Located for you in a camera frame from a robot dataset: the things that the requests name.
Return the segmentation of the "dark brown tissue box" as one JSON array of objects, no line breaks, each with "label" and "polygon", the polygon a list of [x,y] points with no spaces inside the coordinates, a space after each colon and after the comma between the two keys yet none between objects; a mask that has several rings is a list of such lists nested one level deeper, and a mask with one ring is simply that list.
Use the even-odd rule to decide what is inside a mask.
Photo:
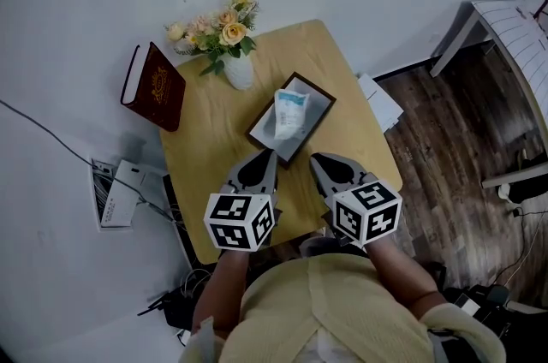
[{"label": "dark brown tissue box", "polygon": [[272,149],[278,155],[279,164],[287,169],[313,136],[337,99],[297,72],[294,72],[281,88],[309,96],[304,131],[288,140],[277,140],[275,138],[275,99],[271,98],[247,129],[246,136],[257,148]]}]

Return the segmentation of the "yellow flower bouquet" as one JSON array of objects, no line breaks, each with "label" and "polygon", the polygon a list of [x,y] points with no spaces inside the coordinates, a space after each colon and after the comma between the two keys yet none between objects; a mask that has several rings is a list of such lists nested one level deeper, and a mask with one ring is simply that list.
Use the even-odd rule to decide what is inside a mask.
[{"label": "yellow flower bouquet", "polygon": [[258,12],[258,0],[229,0],[217,11],[197,15],[189,22],[174,21],[164,30],[177,55],[207,58],[202,75],[220,74],[229,59],[248,57],[256,50],[251,32]]}]

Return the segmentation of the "black and white rectangular block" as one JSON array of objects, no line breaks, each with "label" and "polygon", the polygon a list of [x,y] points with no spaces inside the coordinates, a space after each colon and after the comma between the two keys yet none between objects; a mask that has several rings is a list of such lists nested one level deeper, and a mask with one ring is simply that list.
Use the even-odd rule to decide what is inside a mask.
[{"label": "black and white rectangular block", "polygon": [[458,306],[459,308],[461,308],[465,313],[467,313],[471,317],[473,317],[477,313],[477,311],[480,309],[480,305],[476,303],[473,299],[471,299],[465,293],[461,293],[459,296],[457,296],[454,304]]}]

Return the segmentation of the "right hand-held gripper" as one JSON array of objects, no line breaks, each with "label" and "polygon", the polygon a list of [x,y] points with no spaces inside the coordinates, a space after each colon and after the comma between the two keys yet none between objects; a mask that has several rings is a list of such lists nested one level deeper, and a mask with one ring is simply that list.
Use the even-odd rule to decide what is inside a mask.
[{"label": "right hand-held gripper", "polygon": [[[360,247],[397,229],[402,197],[389,183],[371,180],[359,185],[367,171],[356,161],[334,153],[316,152],[309,161],[316,188],[331,211],[329,225],[343,244]],[[333,193],[333,187],[348,187]]]}]

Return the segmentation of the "black router with antennas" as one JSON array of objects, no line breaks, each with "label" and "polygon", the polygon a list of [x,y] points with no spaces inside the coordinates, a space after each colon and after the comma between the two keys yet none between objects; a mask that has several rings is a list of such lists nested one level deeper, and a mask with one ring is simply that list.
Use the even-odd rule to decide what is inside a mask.
[{"label": "black router with antennas", "polygon": [[138,313],[137,316],[159,310],[164,313],[167,325],[178,330],[191,330],[193,328],[194,309],[201,293],[202,288],[192,291],[179,287],[162,295],[145,311]]}]

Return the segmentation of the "person's right forearm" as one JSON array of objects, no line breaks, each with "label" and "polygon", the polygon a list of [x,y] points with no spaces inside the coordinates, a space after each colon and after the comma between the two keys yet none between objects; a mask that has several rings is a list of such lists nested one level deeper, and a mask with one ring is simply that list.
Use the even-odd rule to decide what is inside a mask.
[{"label": "person's right forearm", "polygon": [[365,245],[380,282],[417,319],[446,299],[432,276],[388,236]]}]

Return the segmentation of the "white plastic bag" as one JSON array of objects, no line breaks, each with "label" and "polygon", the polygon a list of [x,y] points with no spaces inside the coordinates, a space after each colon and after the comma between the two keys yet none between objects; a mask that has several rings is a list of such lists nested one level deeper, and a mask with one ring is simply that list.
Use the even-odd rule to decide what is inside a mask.
[{"label": "white plastic bag", "polygon": [[288,140],[305,134],[309,95],[279,89],[274,96],[275,139]]}]

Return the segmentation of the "white safe box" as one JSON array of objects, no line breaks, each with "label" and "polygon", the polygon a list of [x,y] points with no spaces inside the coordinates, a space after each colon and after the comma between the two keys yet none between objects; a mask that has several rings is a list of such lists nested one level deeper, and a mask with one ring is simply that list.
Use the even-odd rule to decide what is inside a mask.
[{"label": "white safe box", "polygon": [[368,74],[362,75],[358,79],[361,90],[369,103],[372,112],[381,127],[386,133],[394,127],[403,109],[400,105]]}]

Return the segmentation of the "black office chair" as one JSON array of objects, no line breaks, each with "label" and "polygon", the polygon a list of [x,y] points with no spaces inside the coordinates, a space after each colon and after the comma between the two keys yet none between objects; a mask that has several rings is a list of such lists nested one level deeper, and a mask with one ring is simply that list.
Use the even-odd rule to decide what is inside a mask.
[{"label": "black office chair", "polygon": [[480,305],[474,318],[493,330],[504,342],[536,343],[548,339],[548,310],[511,300],[509,290],[504,286],[476,285],[465,289],[446,288],[442,292],[452,303],[461,293]]}]

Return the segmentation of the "white desk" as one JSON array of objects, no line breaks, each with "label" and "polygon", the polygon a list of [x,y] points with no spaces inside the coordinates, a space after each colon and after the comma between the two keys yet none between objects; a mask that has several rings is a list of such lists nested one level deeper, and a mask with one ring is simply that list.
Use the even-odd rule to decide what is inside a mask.
[{"label": "white desk", "polygon": [[533,113],[548,156],[548,37],[521,2],[474,0],[471,15],[430,71],[438,76],[481,25],[515,75]]}]

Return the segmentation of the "person's left forearm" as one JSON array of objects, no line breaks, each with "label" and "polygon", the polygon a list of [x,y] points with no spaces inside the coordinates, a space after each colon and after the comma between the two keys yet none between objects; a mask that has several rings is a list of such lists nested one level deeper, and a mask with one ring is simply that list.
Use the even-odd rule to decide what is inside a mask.
[{"label": "person's left forearm", "polygon": [[193,335],[208,318],[213,319],[213,330],[223,339],[239,324],[248,264],[248,252],[229,250],[221,255],[194,309]]}]

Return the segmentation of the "dark red hardcover book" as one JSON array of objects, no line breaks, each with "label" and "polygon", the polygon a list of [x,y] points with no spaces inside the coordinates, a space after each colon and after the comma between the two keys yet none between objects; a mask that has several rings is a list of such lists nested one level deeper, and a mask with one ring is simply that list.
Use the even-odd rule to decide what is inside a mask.
[{"label": "dark red hardcover book", "polygon": [[186,81],[153,43],[136,45],[120,103],[168,132],[179,128]]}]

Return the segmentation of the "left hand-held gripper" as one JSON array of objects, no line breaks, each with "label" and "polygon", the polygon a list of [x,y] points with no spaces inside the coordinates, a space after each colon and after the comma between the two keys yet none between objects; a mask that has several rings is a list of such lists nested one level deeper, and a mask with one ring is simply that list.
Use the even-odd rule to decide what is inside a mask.
[{"label": "left hand-held gripper", "polygon": [[212,193],[204,224],[214,247],[253,253],[271,244],[281,211],[277,204],[278,156],[264,149],[229,171],[225,184],[234,193]]}]

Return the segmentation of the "person's yellow knit cardigan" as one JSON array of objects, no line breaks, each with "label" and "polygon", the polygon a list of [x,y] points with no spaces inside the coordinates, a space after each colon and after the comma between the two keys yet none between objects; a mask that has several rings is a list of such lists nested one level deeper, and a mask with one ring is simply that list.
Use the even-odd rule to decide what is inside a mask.
[{"label": "person's yellow knit cardigan", "polygon": [[238,325],[213,322],[188,339],[180,363],[506,363],[497,336],[443,303],[415,317],[370,260],[322,254],[273,267],[245,291]]}]

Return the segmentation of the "white ribbed vase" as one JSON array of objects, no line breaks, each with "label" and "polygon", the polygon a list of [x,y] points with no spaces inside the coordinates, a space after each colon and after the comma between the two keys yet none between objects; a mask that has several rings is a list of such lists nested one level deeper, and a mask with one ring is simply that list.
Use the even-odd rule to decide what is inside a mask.
[{"label": "white ribbed vase", "polygon": [[244,91],[253,85],[253,64],[250,57],[224,54],[221,59],[224,63],[223,72],[232,87]]}]

